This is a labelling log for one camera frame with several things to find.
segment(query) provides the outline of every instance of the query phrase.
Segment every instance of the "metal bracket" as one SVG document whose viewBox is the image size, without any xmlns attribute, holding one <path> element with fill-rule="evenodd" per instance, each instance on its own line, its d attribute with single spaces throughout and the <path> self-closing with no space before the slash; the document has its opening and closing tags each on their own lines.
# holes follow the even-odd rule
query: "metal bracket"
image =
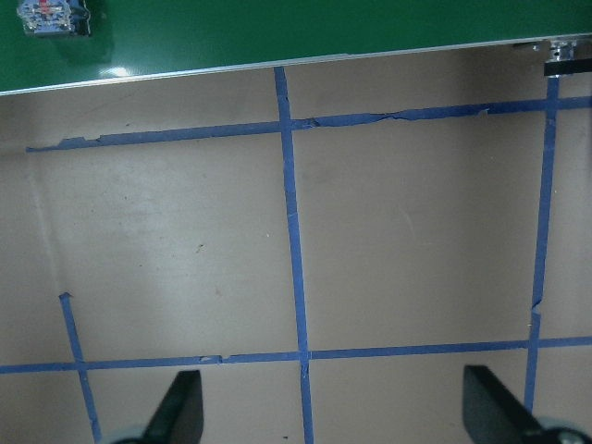
<svg viewBox="0 0 592 444">
<path fill-rule="evenodd" d="M 581 72 L 592 72 L 591 57 L 576 57 L 576 48 L 589 44 L 589 38 L 551 41 L 549 60 L 545 62 L 545 76 L 559 78 Z"/>
</svg>

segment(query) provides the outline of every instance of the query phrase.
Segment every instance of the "small electronic component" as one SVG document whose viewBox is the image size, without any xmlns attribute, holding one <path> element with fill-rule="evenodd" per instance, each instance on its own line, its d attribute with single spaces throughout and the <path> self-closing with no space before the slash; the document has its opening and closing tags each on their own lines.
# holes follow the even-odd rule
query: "small electronic component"
<svg viewBox="0 0 592 444">
<path fill-rule="evenodd" d="M 20 0 L 17 14 L 27 35 L 90 35 L 91 13 L 84 0 Z"/>
</svg>

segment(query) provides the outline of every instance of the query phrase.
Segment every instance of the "black plastic part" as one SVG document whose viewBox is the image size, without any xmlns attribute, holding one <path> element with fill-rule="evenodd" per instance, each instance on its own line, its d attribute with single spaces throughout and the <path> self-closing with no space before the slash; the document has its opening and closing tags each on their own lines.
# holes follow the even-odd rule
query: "black plastic part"
<svg viewBox="0 0 592 444">
<path fill-rule="evenodd" d="M 543 427 L 483 365 L 464 367 L 462 421 L 475 444 L 542 442 Z"/>
<path fill-rule="evenodd" d="M 91 13 L 86 6 L 85 0 L 69 0 L 72 8 L 72 24 L 74 25 L 74 34 L 91 35 Z"/>
<path fill-rule="evenodd" d="M 592 72 L 592 58 L 545 63 L 545 77 Z"/>
<path fill-rule="evenodd" d="M 117 444 L 199 444 L 204 431 L 199 370 L 179 372 L 141 438 Z"/>
</svg>

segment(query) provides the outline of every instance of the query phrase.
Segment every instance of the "green surface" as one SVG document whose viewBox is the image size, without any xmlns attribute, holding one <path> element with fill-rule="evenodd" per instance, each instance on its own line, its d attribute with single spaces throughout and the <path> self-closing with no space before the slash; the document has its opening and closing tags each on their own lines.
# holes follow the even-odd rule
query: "green surface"
<svg viewBox="0 0 592 444">
<path fill-rule="evenodd" d="M 313 56 L 592 33 L 592 0 L 87 0 L 90 38 L 24 35 L 2 2 L 0 93 Z"/>
</svg>

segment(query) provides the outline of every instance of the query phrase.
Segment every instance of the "blue tape line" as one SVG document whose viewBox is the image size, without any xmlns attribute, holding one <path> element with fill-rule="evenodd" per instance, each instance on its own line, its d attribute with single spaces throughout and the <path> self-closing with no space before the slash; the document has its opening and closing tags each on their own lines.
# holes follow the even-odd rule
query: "blue tape line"
<svg viewBox="0 0 592 444">
<path fill-rule="evenodd" d="M 410 356 L 416 354 L 444 354 L 467 352 L 498 352 L 525 349 L 526 340 L 500 342 L 466 342 L 459 344 L 411 345 L 400 347 L 377 347 L 370 349 L 313 351 L 313 359 L 376 358 L 380 356 Z"/>
<path fill-rule="evenodd" d="M 508 114 L 530 111 L 543 111 L 545 100 L 526 100 L 520 102 L 503 102 L 478 105 L 442 106 L 425 109 L 407 109 L 396 113 L 384 114 L 349 114 L 342 116 L 313 117 L 294 120 L 293 130 L 309 130 L 320 127 L 351 127 L 366 125 L 383 120 L 432 120 L 448 117 L 470 117 L 480 114 Z"/>
<path fill-rule="evenodd" d="M 549 79 L 547 86 L 547 120 L 543 149 L 543 167 L 540 180 L 540 198 L 538 203 L 538 228 L 536 230 L 535 275 L 533 278 L 533 298 L 531 307 L 531 327 L 526 361 L 526 383 L 524 388 L 524 406 L 532 412 L 537 388 L 537 361 L 540 337 L 540 304 L 545 288 L 545 266 L 547 262 L 547 244 L 549 241 L 549 219 L 553 188 L 553 164 L 555 160 L 555 138 L 557 128 L 557 110 L 559 108 L 559 79 Z"/>
<path fill-rule="evenodd" d="M 84 356 L 82 355 L 82 347 L 80 346 L 78 332 L 76 331 L 76 323 L 74 322 L 74 314 L 72 313 L 72 307 L 70 305 L 70 297 L 71 296 L 68 293 L 60 294 L 59 301 L 62 305 L 62 312 L 66 322 L 66 330 L 68 331 L 72 355 L 74 356 L 74 361 L 78 367 L 82 396 L 84 397 L 86 413 L 88 414 L 89 422 L 91 423 L 92 438 L 94 439 L 94 442 L 98 443 L 102 437 L 101 426 L 94 406 L 93 391 L 91 390 L 91 384 L 89 383 L 89 376 L 84 362 Z"/>
<path fill-rule="evenodd" d="M 167 129 L 164 131 L 130 132 L 111 134 L 98 139 L 87 140 L 82 137 L 65 139 L 55 146 L 45 148 L 27 148 L 27 153 L 45 153 L 48 151 L 78 150 L 81 148 L 101 148 L 114 145 L 133 145 L 155 142 L 178 142 L 214 137 L 248 136 L 279 132 L 278 122 L 245 123 L 218 127 Z"/>
<path fill-rule="evenodd" d="M 95 361 L 89 362 L 86 365 L 89 370 L 105 370 L 113 368 L 175 367 L 184 365 L 278 363 L 299 360 L 300 354 L 297 351 L 287 351 L 278 353 L 237 354 L 228 357 L 211 355 L 179 358 L 123 359 L 116 361 Z"/>
<path fill-rule="evenodd" d="M 0 365 L 0 375 L 17 373 L 69 372 L 78 370 L 74 363 Z"/>
<path fill-rule="evenodd" d="M 381 356 L 407 356 L 415 354 L 445 354 L 465 352 L 498 352 L 504 350 L 528 349 L 528 340 L 508 340 L 498 342 L 466 342 L 458 344 L 412 345 L 400 347 L 377 347 L 369 349 L 321 350 L 309 353 L 311 360 L 317 359 L 348 359 L 376 358 Z M 588 347 L 592 346 L 592 336 L 574 338 L 540 339 L 538 348 Z M 188 356 L 179 358 L 127 359 L 116 361 L 91 361 L 80 366 L 76 363 L 17 364 L 0 365 L 0 375 L 41 372 L 110 370 L 143 367 L 172 367 L 185 365 L 209 364 L 247 364 L 247 363 L 278 363 L 300 361 L 298 351 L 281 351 L 277 353 L 237 354 L 229 357 L 220 355 Z"/>
<path fill-rule="evenodd" d="M 298 352 L 301 361 L 301 398 L 304 442 L 314 444 L 313 405 L 309 379 L 308 332 L 306 326 L 306 302 L 304 298 L 304 277 L 302 272 L 302 252 L 300 243 L 300 224 L 296 200 L 296 173 L 294 169 L 294 143 L 292 139 L 292 119 L 288 98 L 288 81 L 284 68 L 274 68 L 276 80 L 277 107 L 281 129 L 281 147 L 284 157 L 284 191 L 286 193 L 286 213 L 288 216 L 288 234 L 290 237 L 290 256 L 292 281 L 294 286 L 294 306 L 296 310 L 296 330 Z"/>
<path fill-rule="evenodd" d="M 550 349 L 555 347 L 586 347 L 592 346 L 592 336 L 580 336 L 578 338 L 553 338 L 540 339 L 538 348 Z"/>
<path fill-rule="evenodd" d="M 592 96 L 590 97 L 568 97 L 559 100 L 559 109 L 581 109 L 592 108 Z"/>
<path fill-rule="evenodd" d="M 477 105 L 442 106 L 426 109 L 408 109 L 395 113 L 384 114 L 351 114 L 344 116 L 326 116 L 304 118 L 292 121 L 292 130 L 309 130 L 322 127 L 349 127 L 366 125 L 382 120 L 429 120 L 447 117 L 469 117 L 487 113 L 491 115 L 526 113 L 544 111 L 546 100 L 523 100 L 516 102 L 499 102 Z M 592 107 L 591 97 L 570 97 L 560 99 L 559 109 L 579 109 Z M 79 150 L 84 148 L 101 148 L 116 145 L 131 145 L 155 142 L 178 142 L 214 137 L 249 136 L 254 134 L 270 134 L 280 132 L 279 122 L 260 122 L 214 127 L 166 129 L 163 131 L 131 132 L 110 134 L 98 139 L 82 137 L 65 139 L 58 145 L 44 148 L 27 148 L 27 153 L 45 153 L 49 151 Z"/>
</svg>

